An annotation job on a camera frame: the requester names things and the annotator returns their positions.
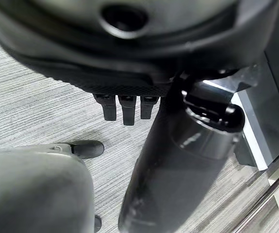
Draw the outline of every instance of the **black plastic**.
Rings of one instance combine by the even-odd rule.
[[[185,108],[175,95],[161,99],[124,198],[121,232],[174,233],[203,200],[233,153],[244,126],[241,109],[239,120],[234,121],[237,125],[220,131],[193,118]]]
[[[101,217],[95,215],[95,232],[99,232],[102,227]]]
[[[132,126],[135,124],[136,96],[119,96],[123,111],[123,124]]]
[[[138,31],[148,21],[143,10],[130,5],[108,5],[101,15],[108,24],[125,32]]]
[[[140,97],[140,118],[143,120],[151,119],[153,106],[159,101],[158,97]]]
[[[116,120],[115,96],[95,94],[94,98],[97,103],[101,104],[104,118],[106,121]]]
[[[81,159],[92,159],[101,156],[105,147],[99,141],[83,140],[70,143],[72,152]]]

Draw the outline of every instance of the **black cylinder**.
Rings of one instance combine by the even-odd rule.
[[[124,198],[121,232],[175,232],[203,200],[233,152],[244,125],[239,107],[233,116],[241,119],[234,121],[235,130],[232,125],[228,131],[212,128],[188,110],[161,101]]]

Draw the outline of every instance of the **metal bar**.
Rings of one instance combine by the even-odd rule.
[[[259,213],[259,211],[271,200],[279,189],[279,178],[272,184],[266,193],[252,206],[245,218],[236,225],[231,233],[242,233],[247,224]]]

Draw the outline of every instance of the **chrome rod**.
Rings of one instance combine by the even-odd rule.
[[[279,190],[279,178],[265,192],[265,194],[251,207],[245,218],[236,225],[231,233],[242,233],[247,224],[259,213],[259,211],[271,200],[273,195]]]

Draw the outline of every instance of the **gray carpet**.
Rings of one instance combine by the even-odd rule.
[[[102,141],[104,155],[86,161],[94,179],[96,212],[103,218],[100,233],[118,233],[121,202],[152,124],[152,120],[140,120],[139,114],[137,108],[135,127],[123,126],[120,107],[118,121],[106,122],[91,94],[30,71],[0,48],[0,148],[80,139]],[[178,232],[228,232],[268,188],[270,173],[241,166],[231,157],[202,204]],[[279,233],[275,200],[244,232]]]

